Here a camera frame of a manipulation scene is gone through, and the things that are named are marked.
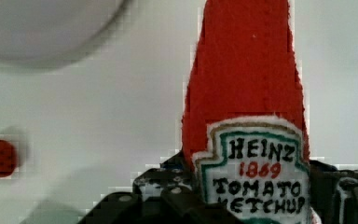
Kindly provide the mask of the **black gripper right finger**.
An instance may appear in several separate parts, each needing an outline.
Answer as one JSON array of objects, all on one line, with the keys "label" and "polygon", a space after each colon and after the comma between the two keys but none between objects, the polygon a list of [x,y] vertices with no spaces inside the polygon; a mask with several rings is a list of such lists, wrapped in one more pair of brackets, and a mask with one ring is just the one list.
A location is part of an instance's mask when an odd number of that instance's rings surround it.
[{"label": "black gripper right finger", "polygon": [[310,195],[322,224],[358,224],[358,170],[311,160]]}]

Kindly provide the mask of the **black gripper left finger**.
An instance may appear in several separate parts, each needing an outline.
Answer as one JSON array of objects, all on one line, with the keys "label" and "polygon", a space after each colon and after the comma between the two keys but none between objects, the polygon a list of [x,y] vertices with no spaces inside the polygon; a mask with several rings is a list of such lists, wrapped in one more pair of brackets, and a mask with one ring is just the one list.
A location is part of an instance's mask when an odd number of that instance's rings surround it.
[{"label": "black gripper left finger", "polygon": [[199,192],[199,181],[186,164],[183,152],[179,152],[161,163],[158,168],[150,168],[132,182],[132,191],[145,202],[159,197],[168,188],[185,187]]}]

